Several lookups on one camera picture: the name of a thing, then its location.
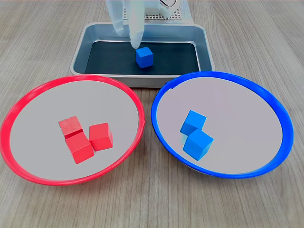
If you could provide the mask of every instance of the blue cube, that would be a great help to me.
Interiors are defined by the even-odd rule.
[[[190,110],[180,132],[185,135],[190,135],[196,129],[202,130],[206,119],[205,116]]]
[[[198,161],[208,152],[212,142],[213,138],[197,129],[188,136],[183,150]]]
[[[153,65],[153,53],[148,47],[136,50],[136,62],[140,68],[145,68]]]

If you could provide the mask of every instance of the metal tray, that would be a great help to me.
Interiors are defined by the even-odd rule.
[[[199,25],[145,24],[142,47],[154,48],[154,64],[147,69],[137,68],[128,25],[124,27],[118,36],[111,23],[86,25],[72,60],[72,74],[107,76],[129,87],[161,88],[182,74],[214,68],[205,29]]]

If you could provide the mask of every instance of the dark tray liner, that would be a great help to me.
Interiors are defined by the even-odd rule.
[[[152,51],[153,66],[140,68],[135,61],[135,49],[129,42],[95,42],[85,73],[183,75],[199,71],[195,48],[191,43],[142,43],[140,48],[142,47],[148,47]]]

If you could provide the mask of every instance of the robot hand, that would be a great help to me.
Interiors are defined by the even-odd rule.
[[[129,21],[130,41],[134,49],[137,49],[142,41],[144,32],[144,0],[106,0],[109,16],[114,30],[118,35],[124,32],[124,8]]]
[[[169,18],[179,7],[180,0],[172,0],[168,5],[166,0],[106,0],[114,30],[118,35],[124,32],[124,8],[129,21],[130,41],[137,49],[142,41],[144,32],[144,15],[162,15]]]

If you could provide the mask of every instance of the table surface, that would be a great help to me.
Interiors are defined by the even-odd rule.
[[[200,174],[169,154],[150,119],[157,90],[135,89],[147,124],[133,154],[93,181],[48,187],[0,160],[0,227],[304,227],[304,2],[190,1],[215,70],[274,94],[294,146],[274,171],[244,180]],[[25,93],[67,76],[83,26],[109,21],[104,1],[0,1],[0,121]]]

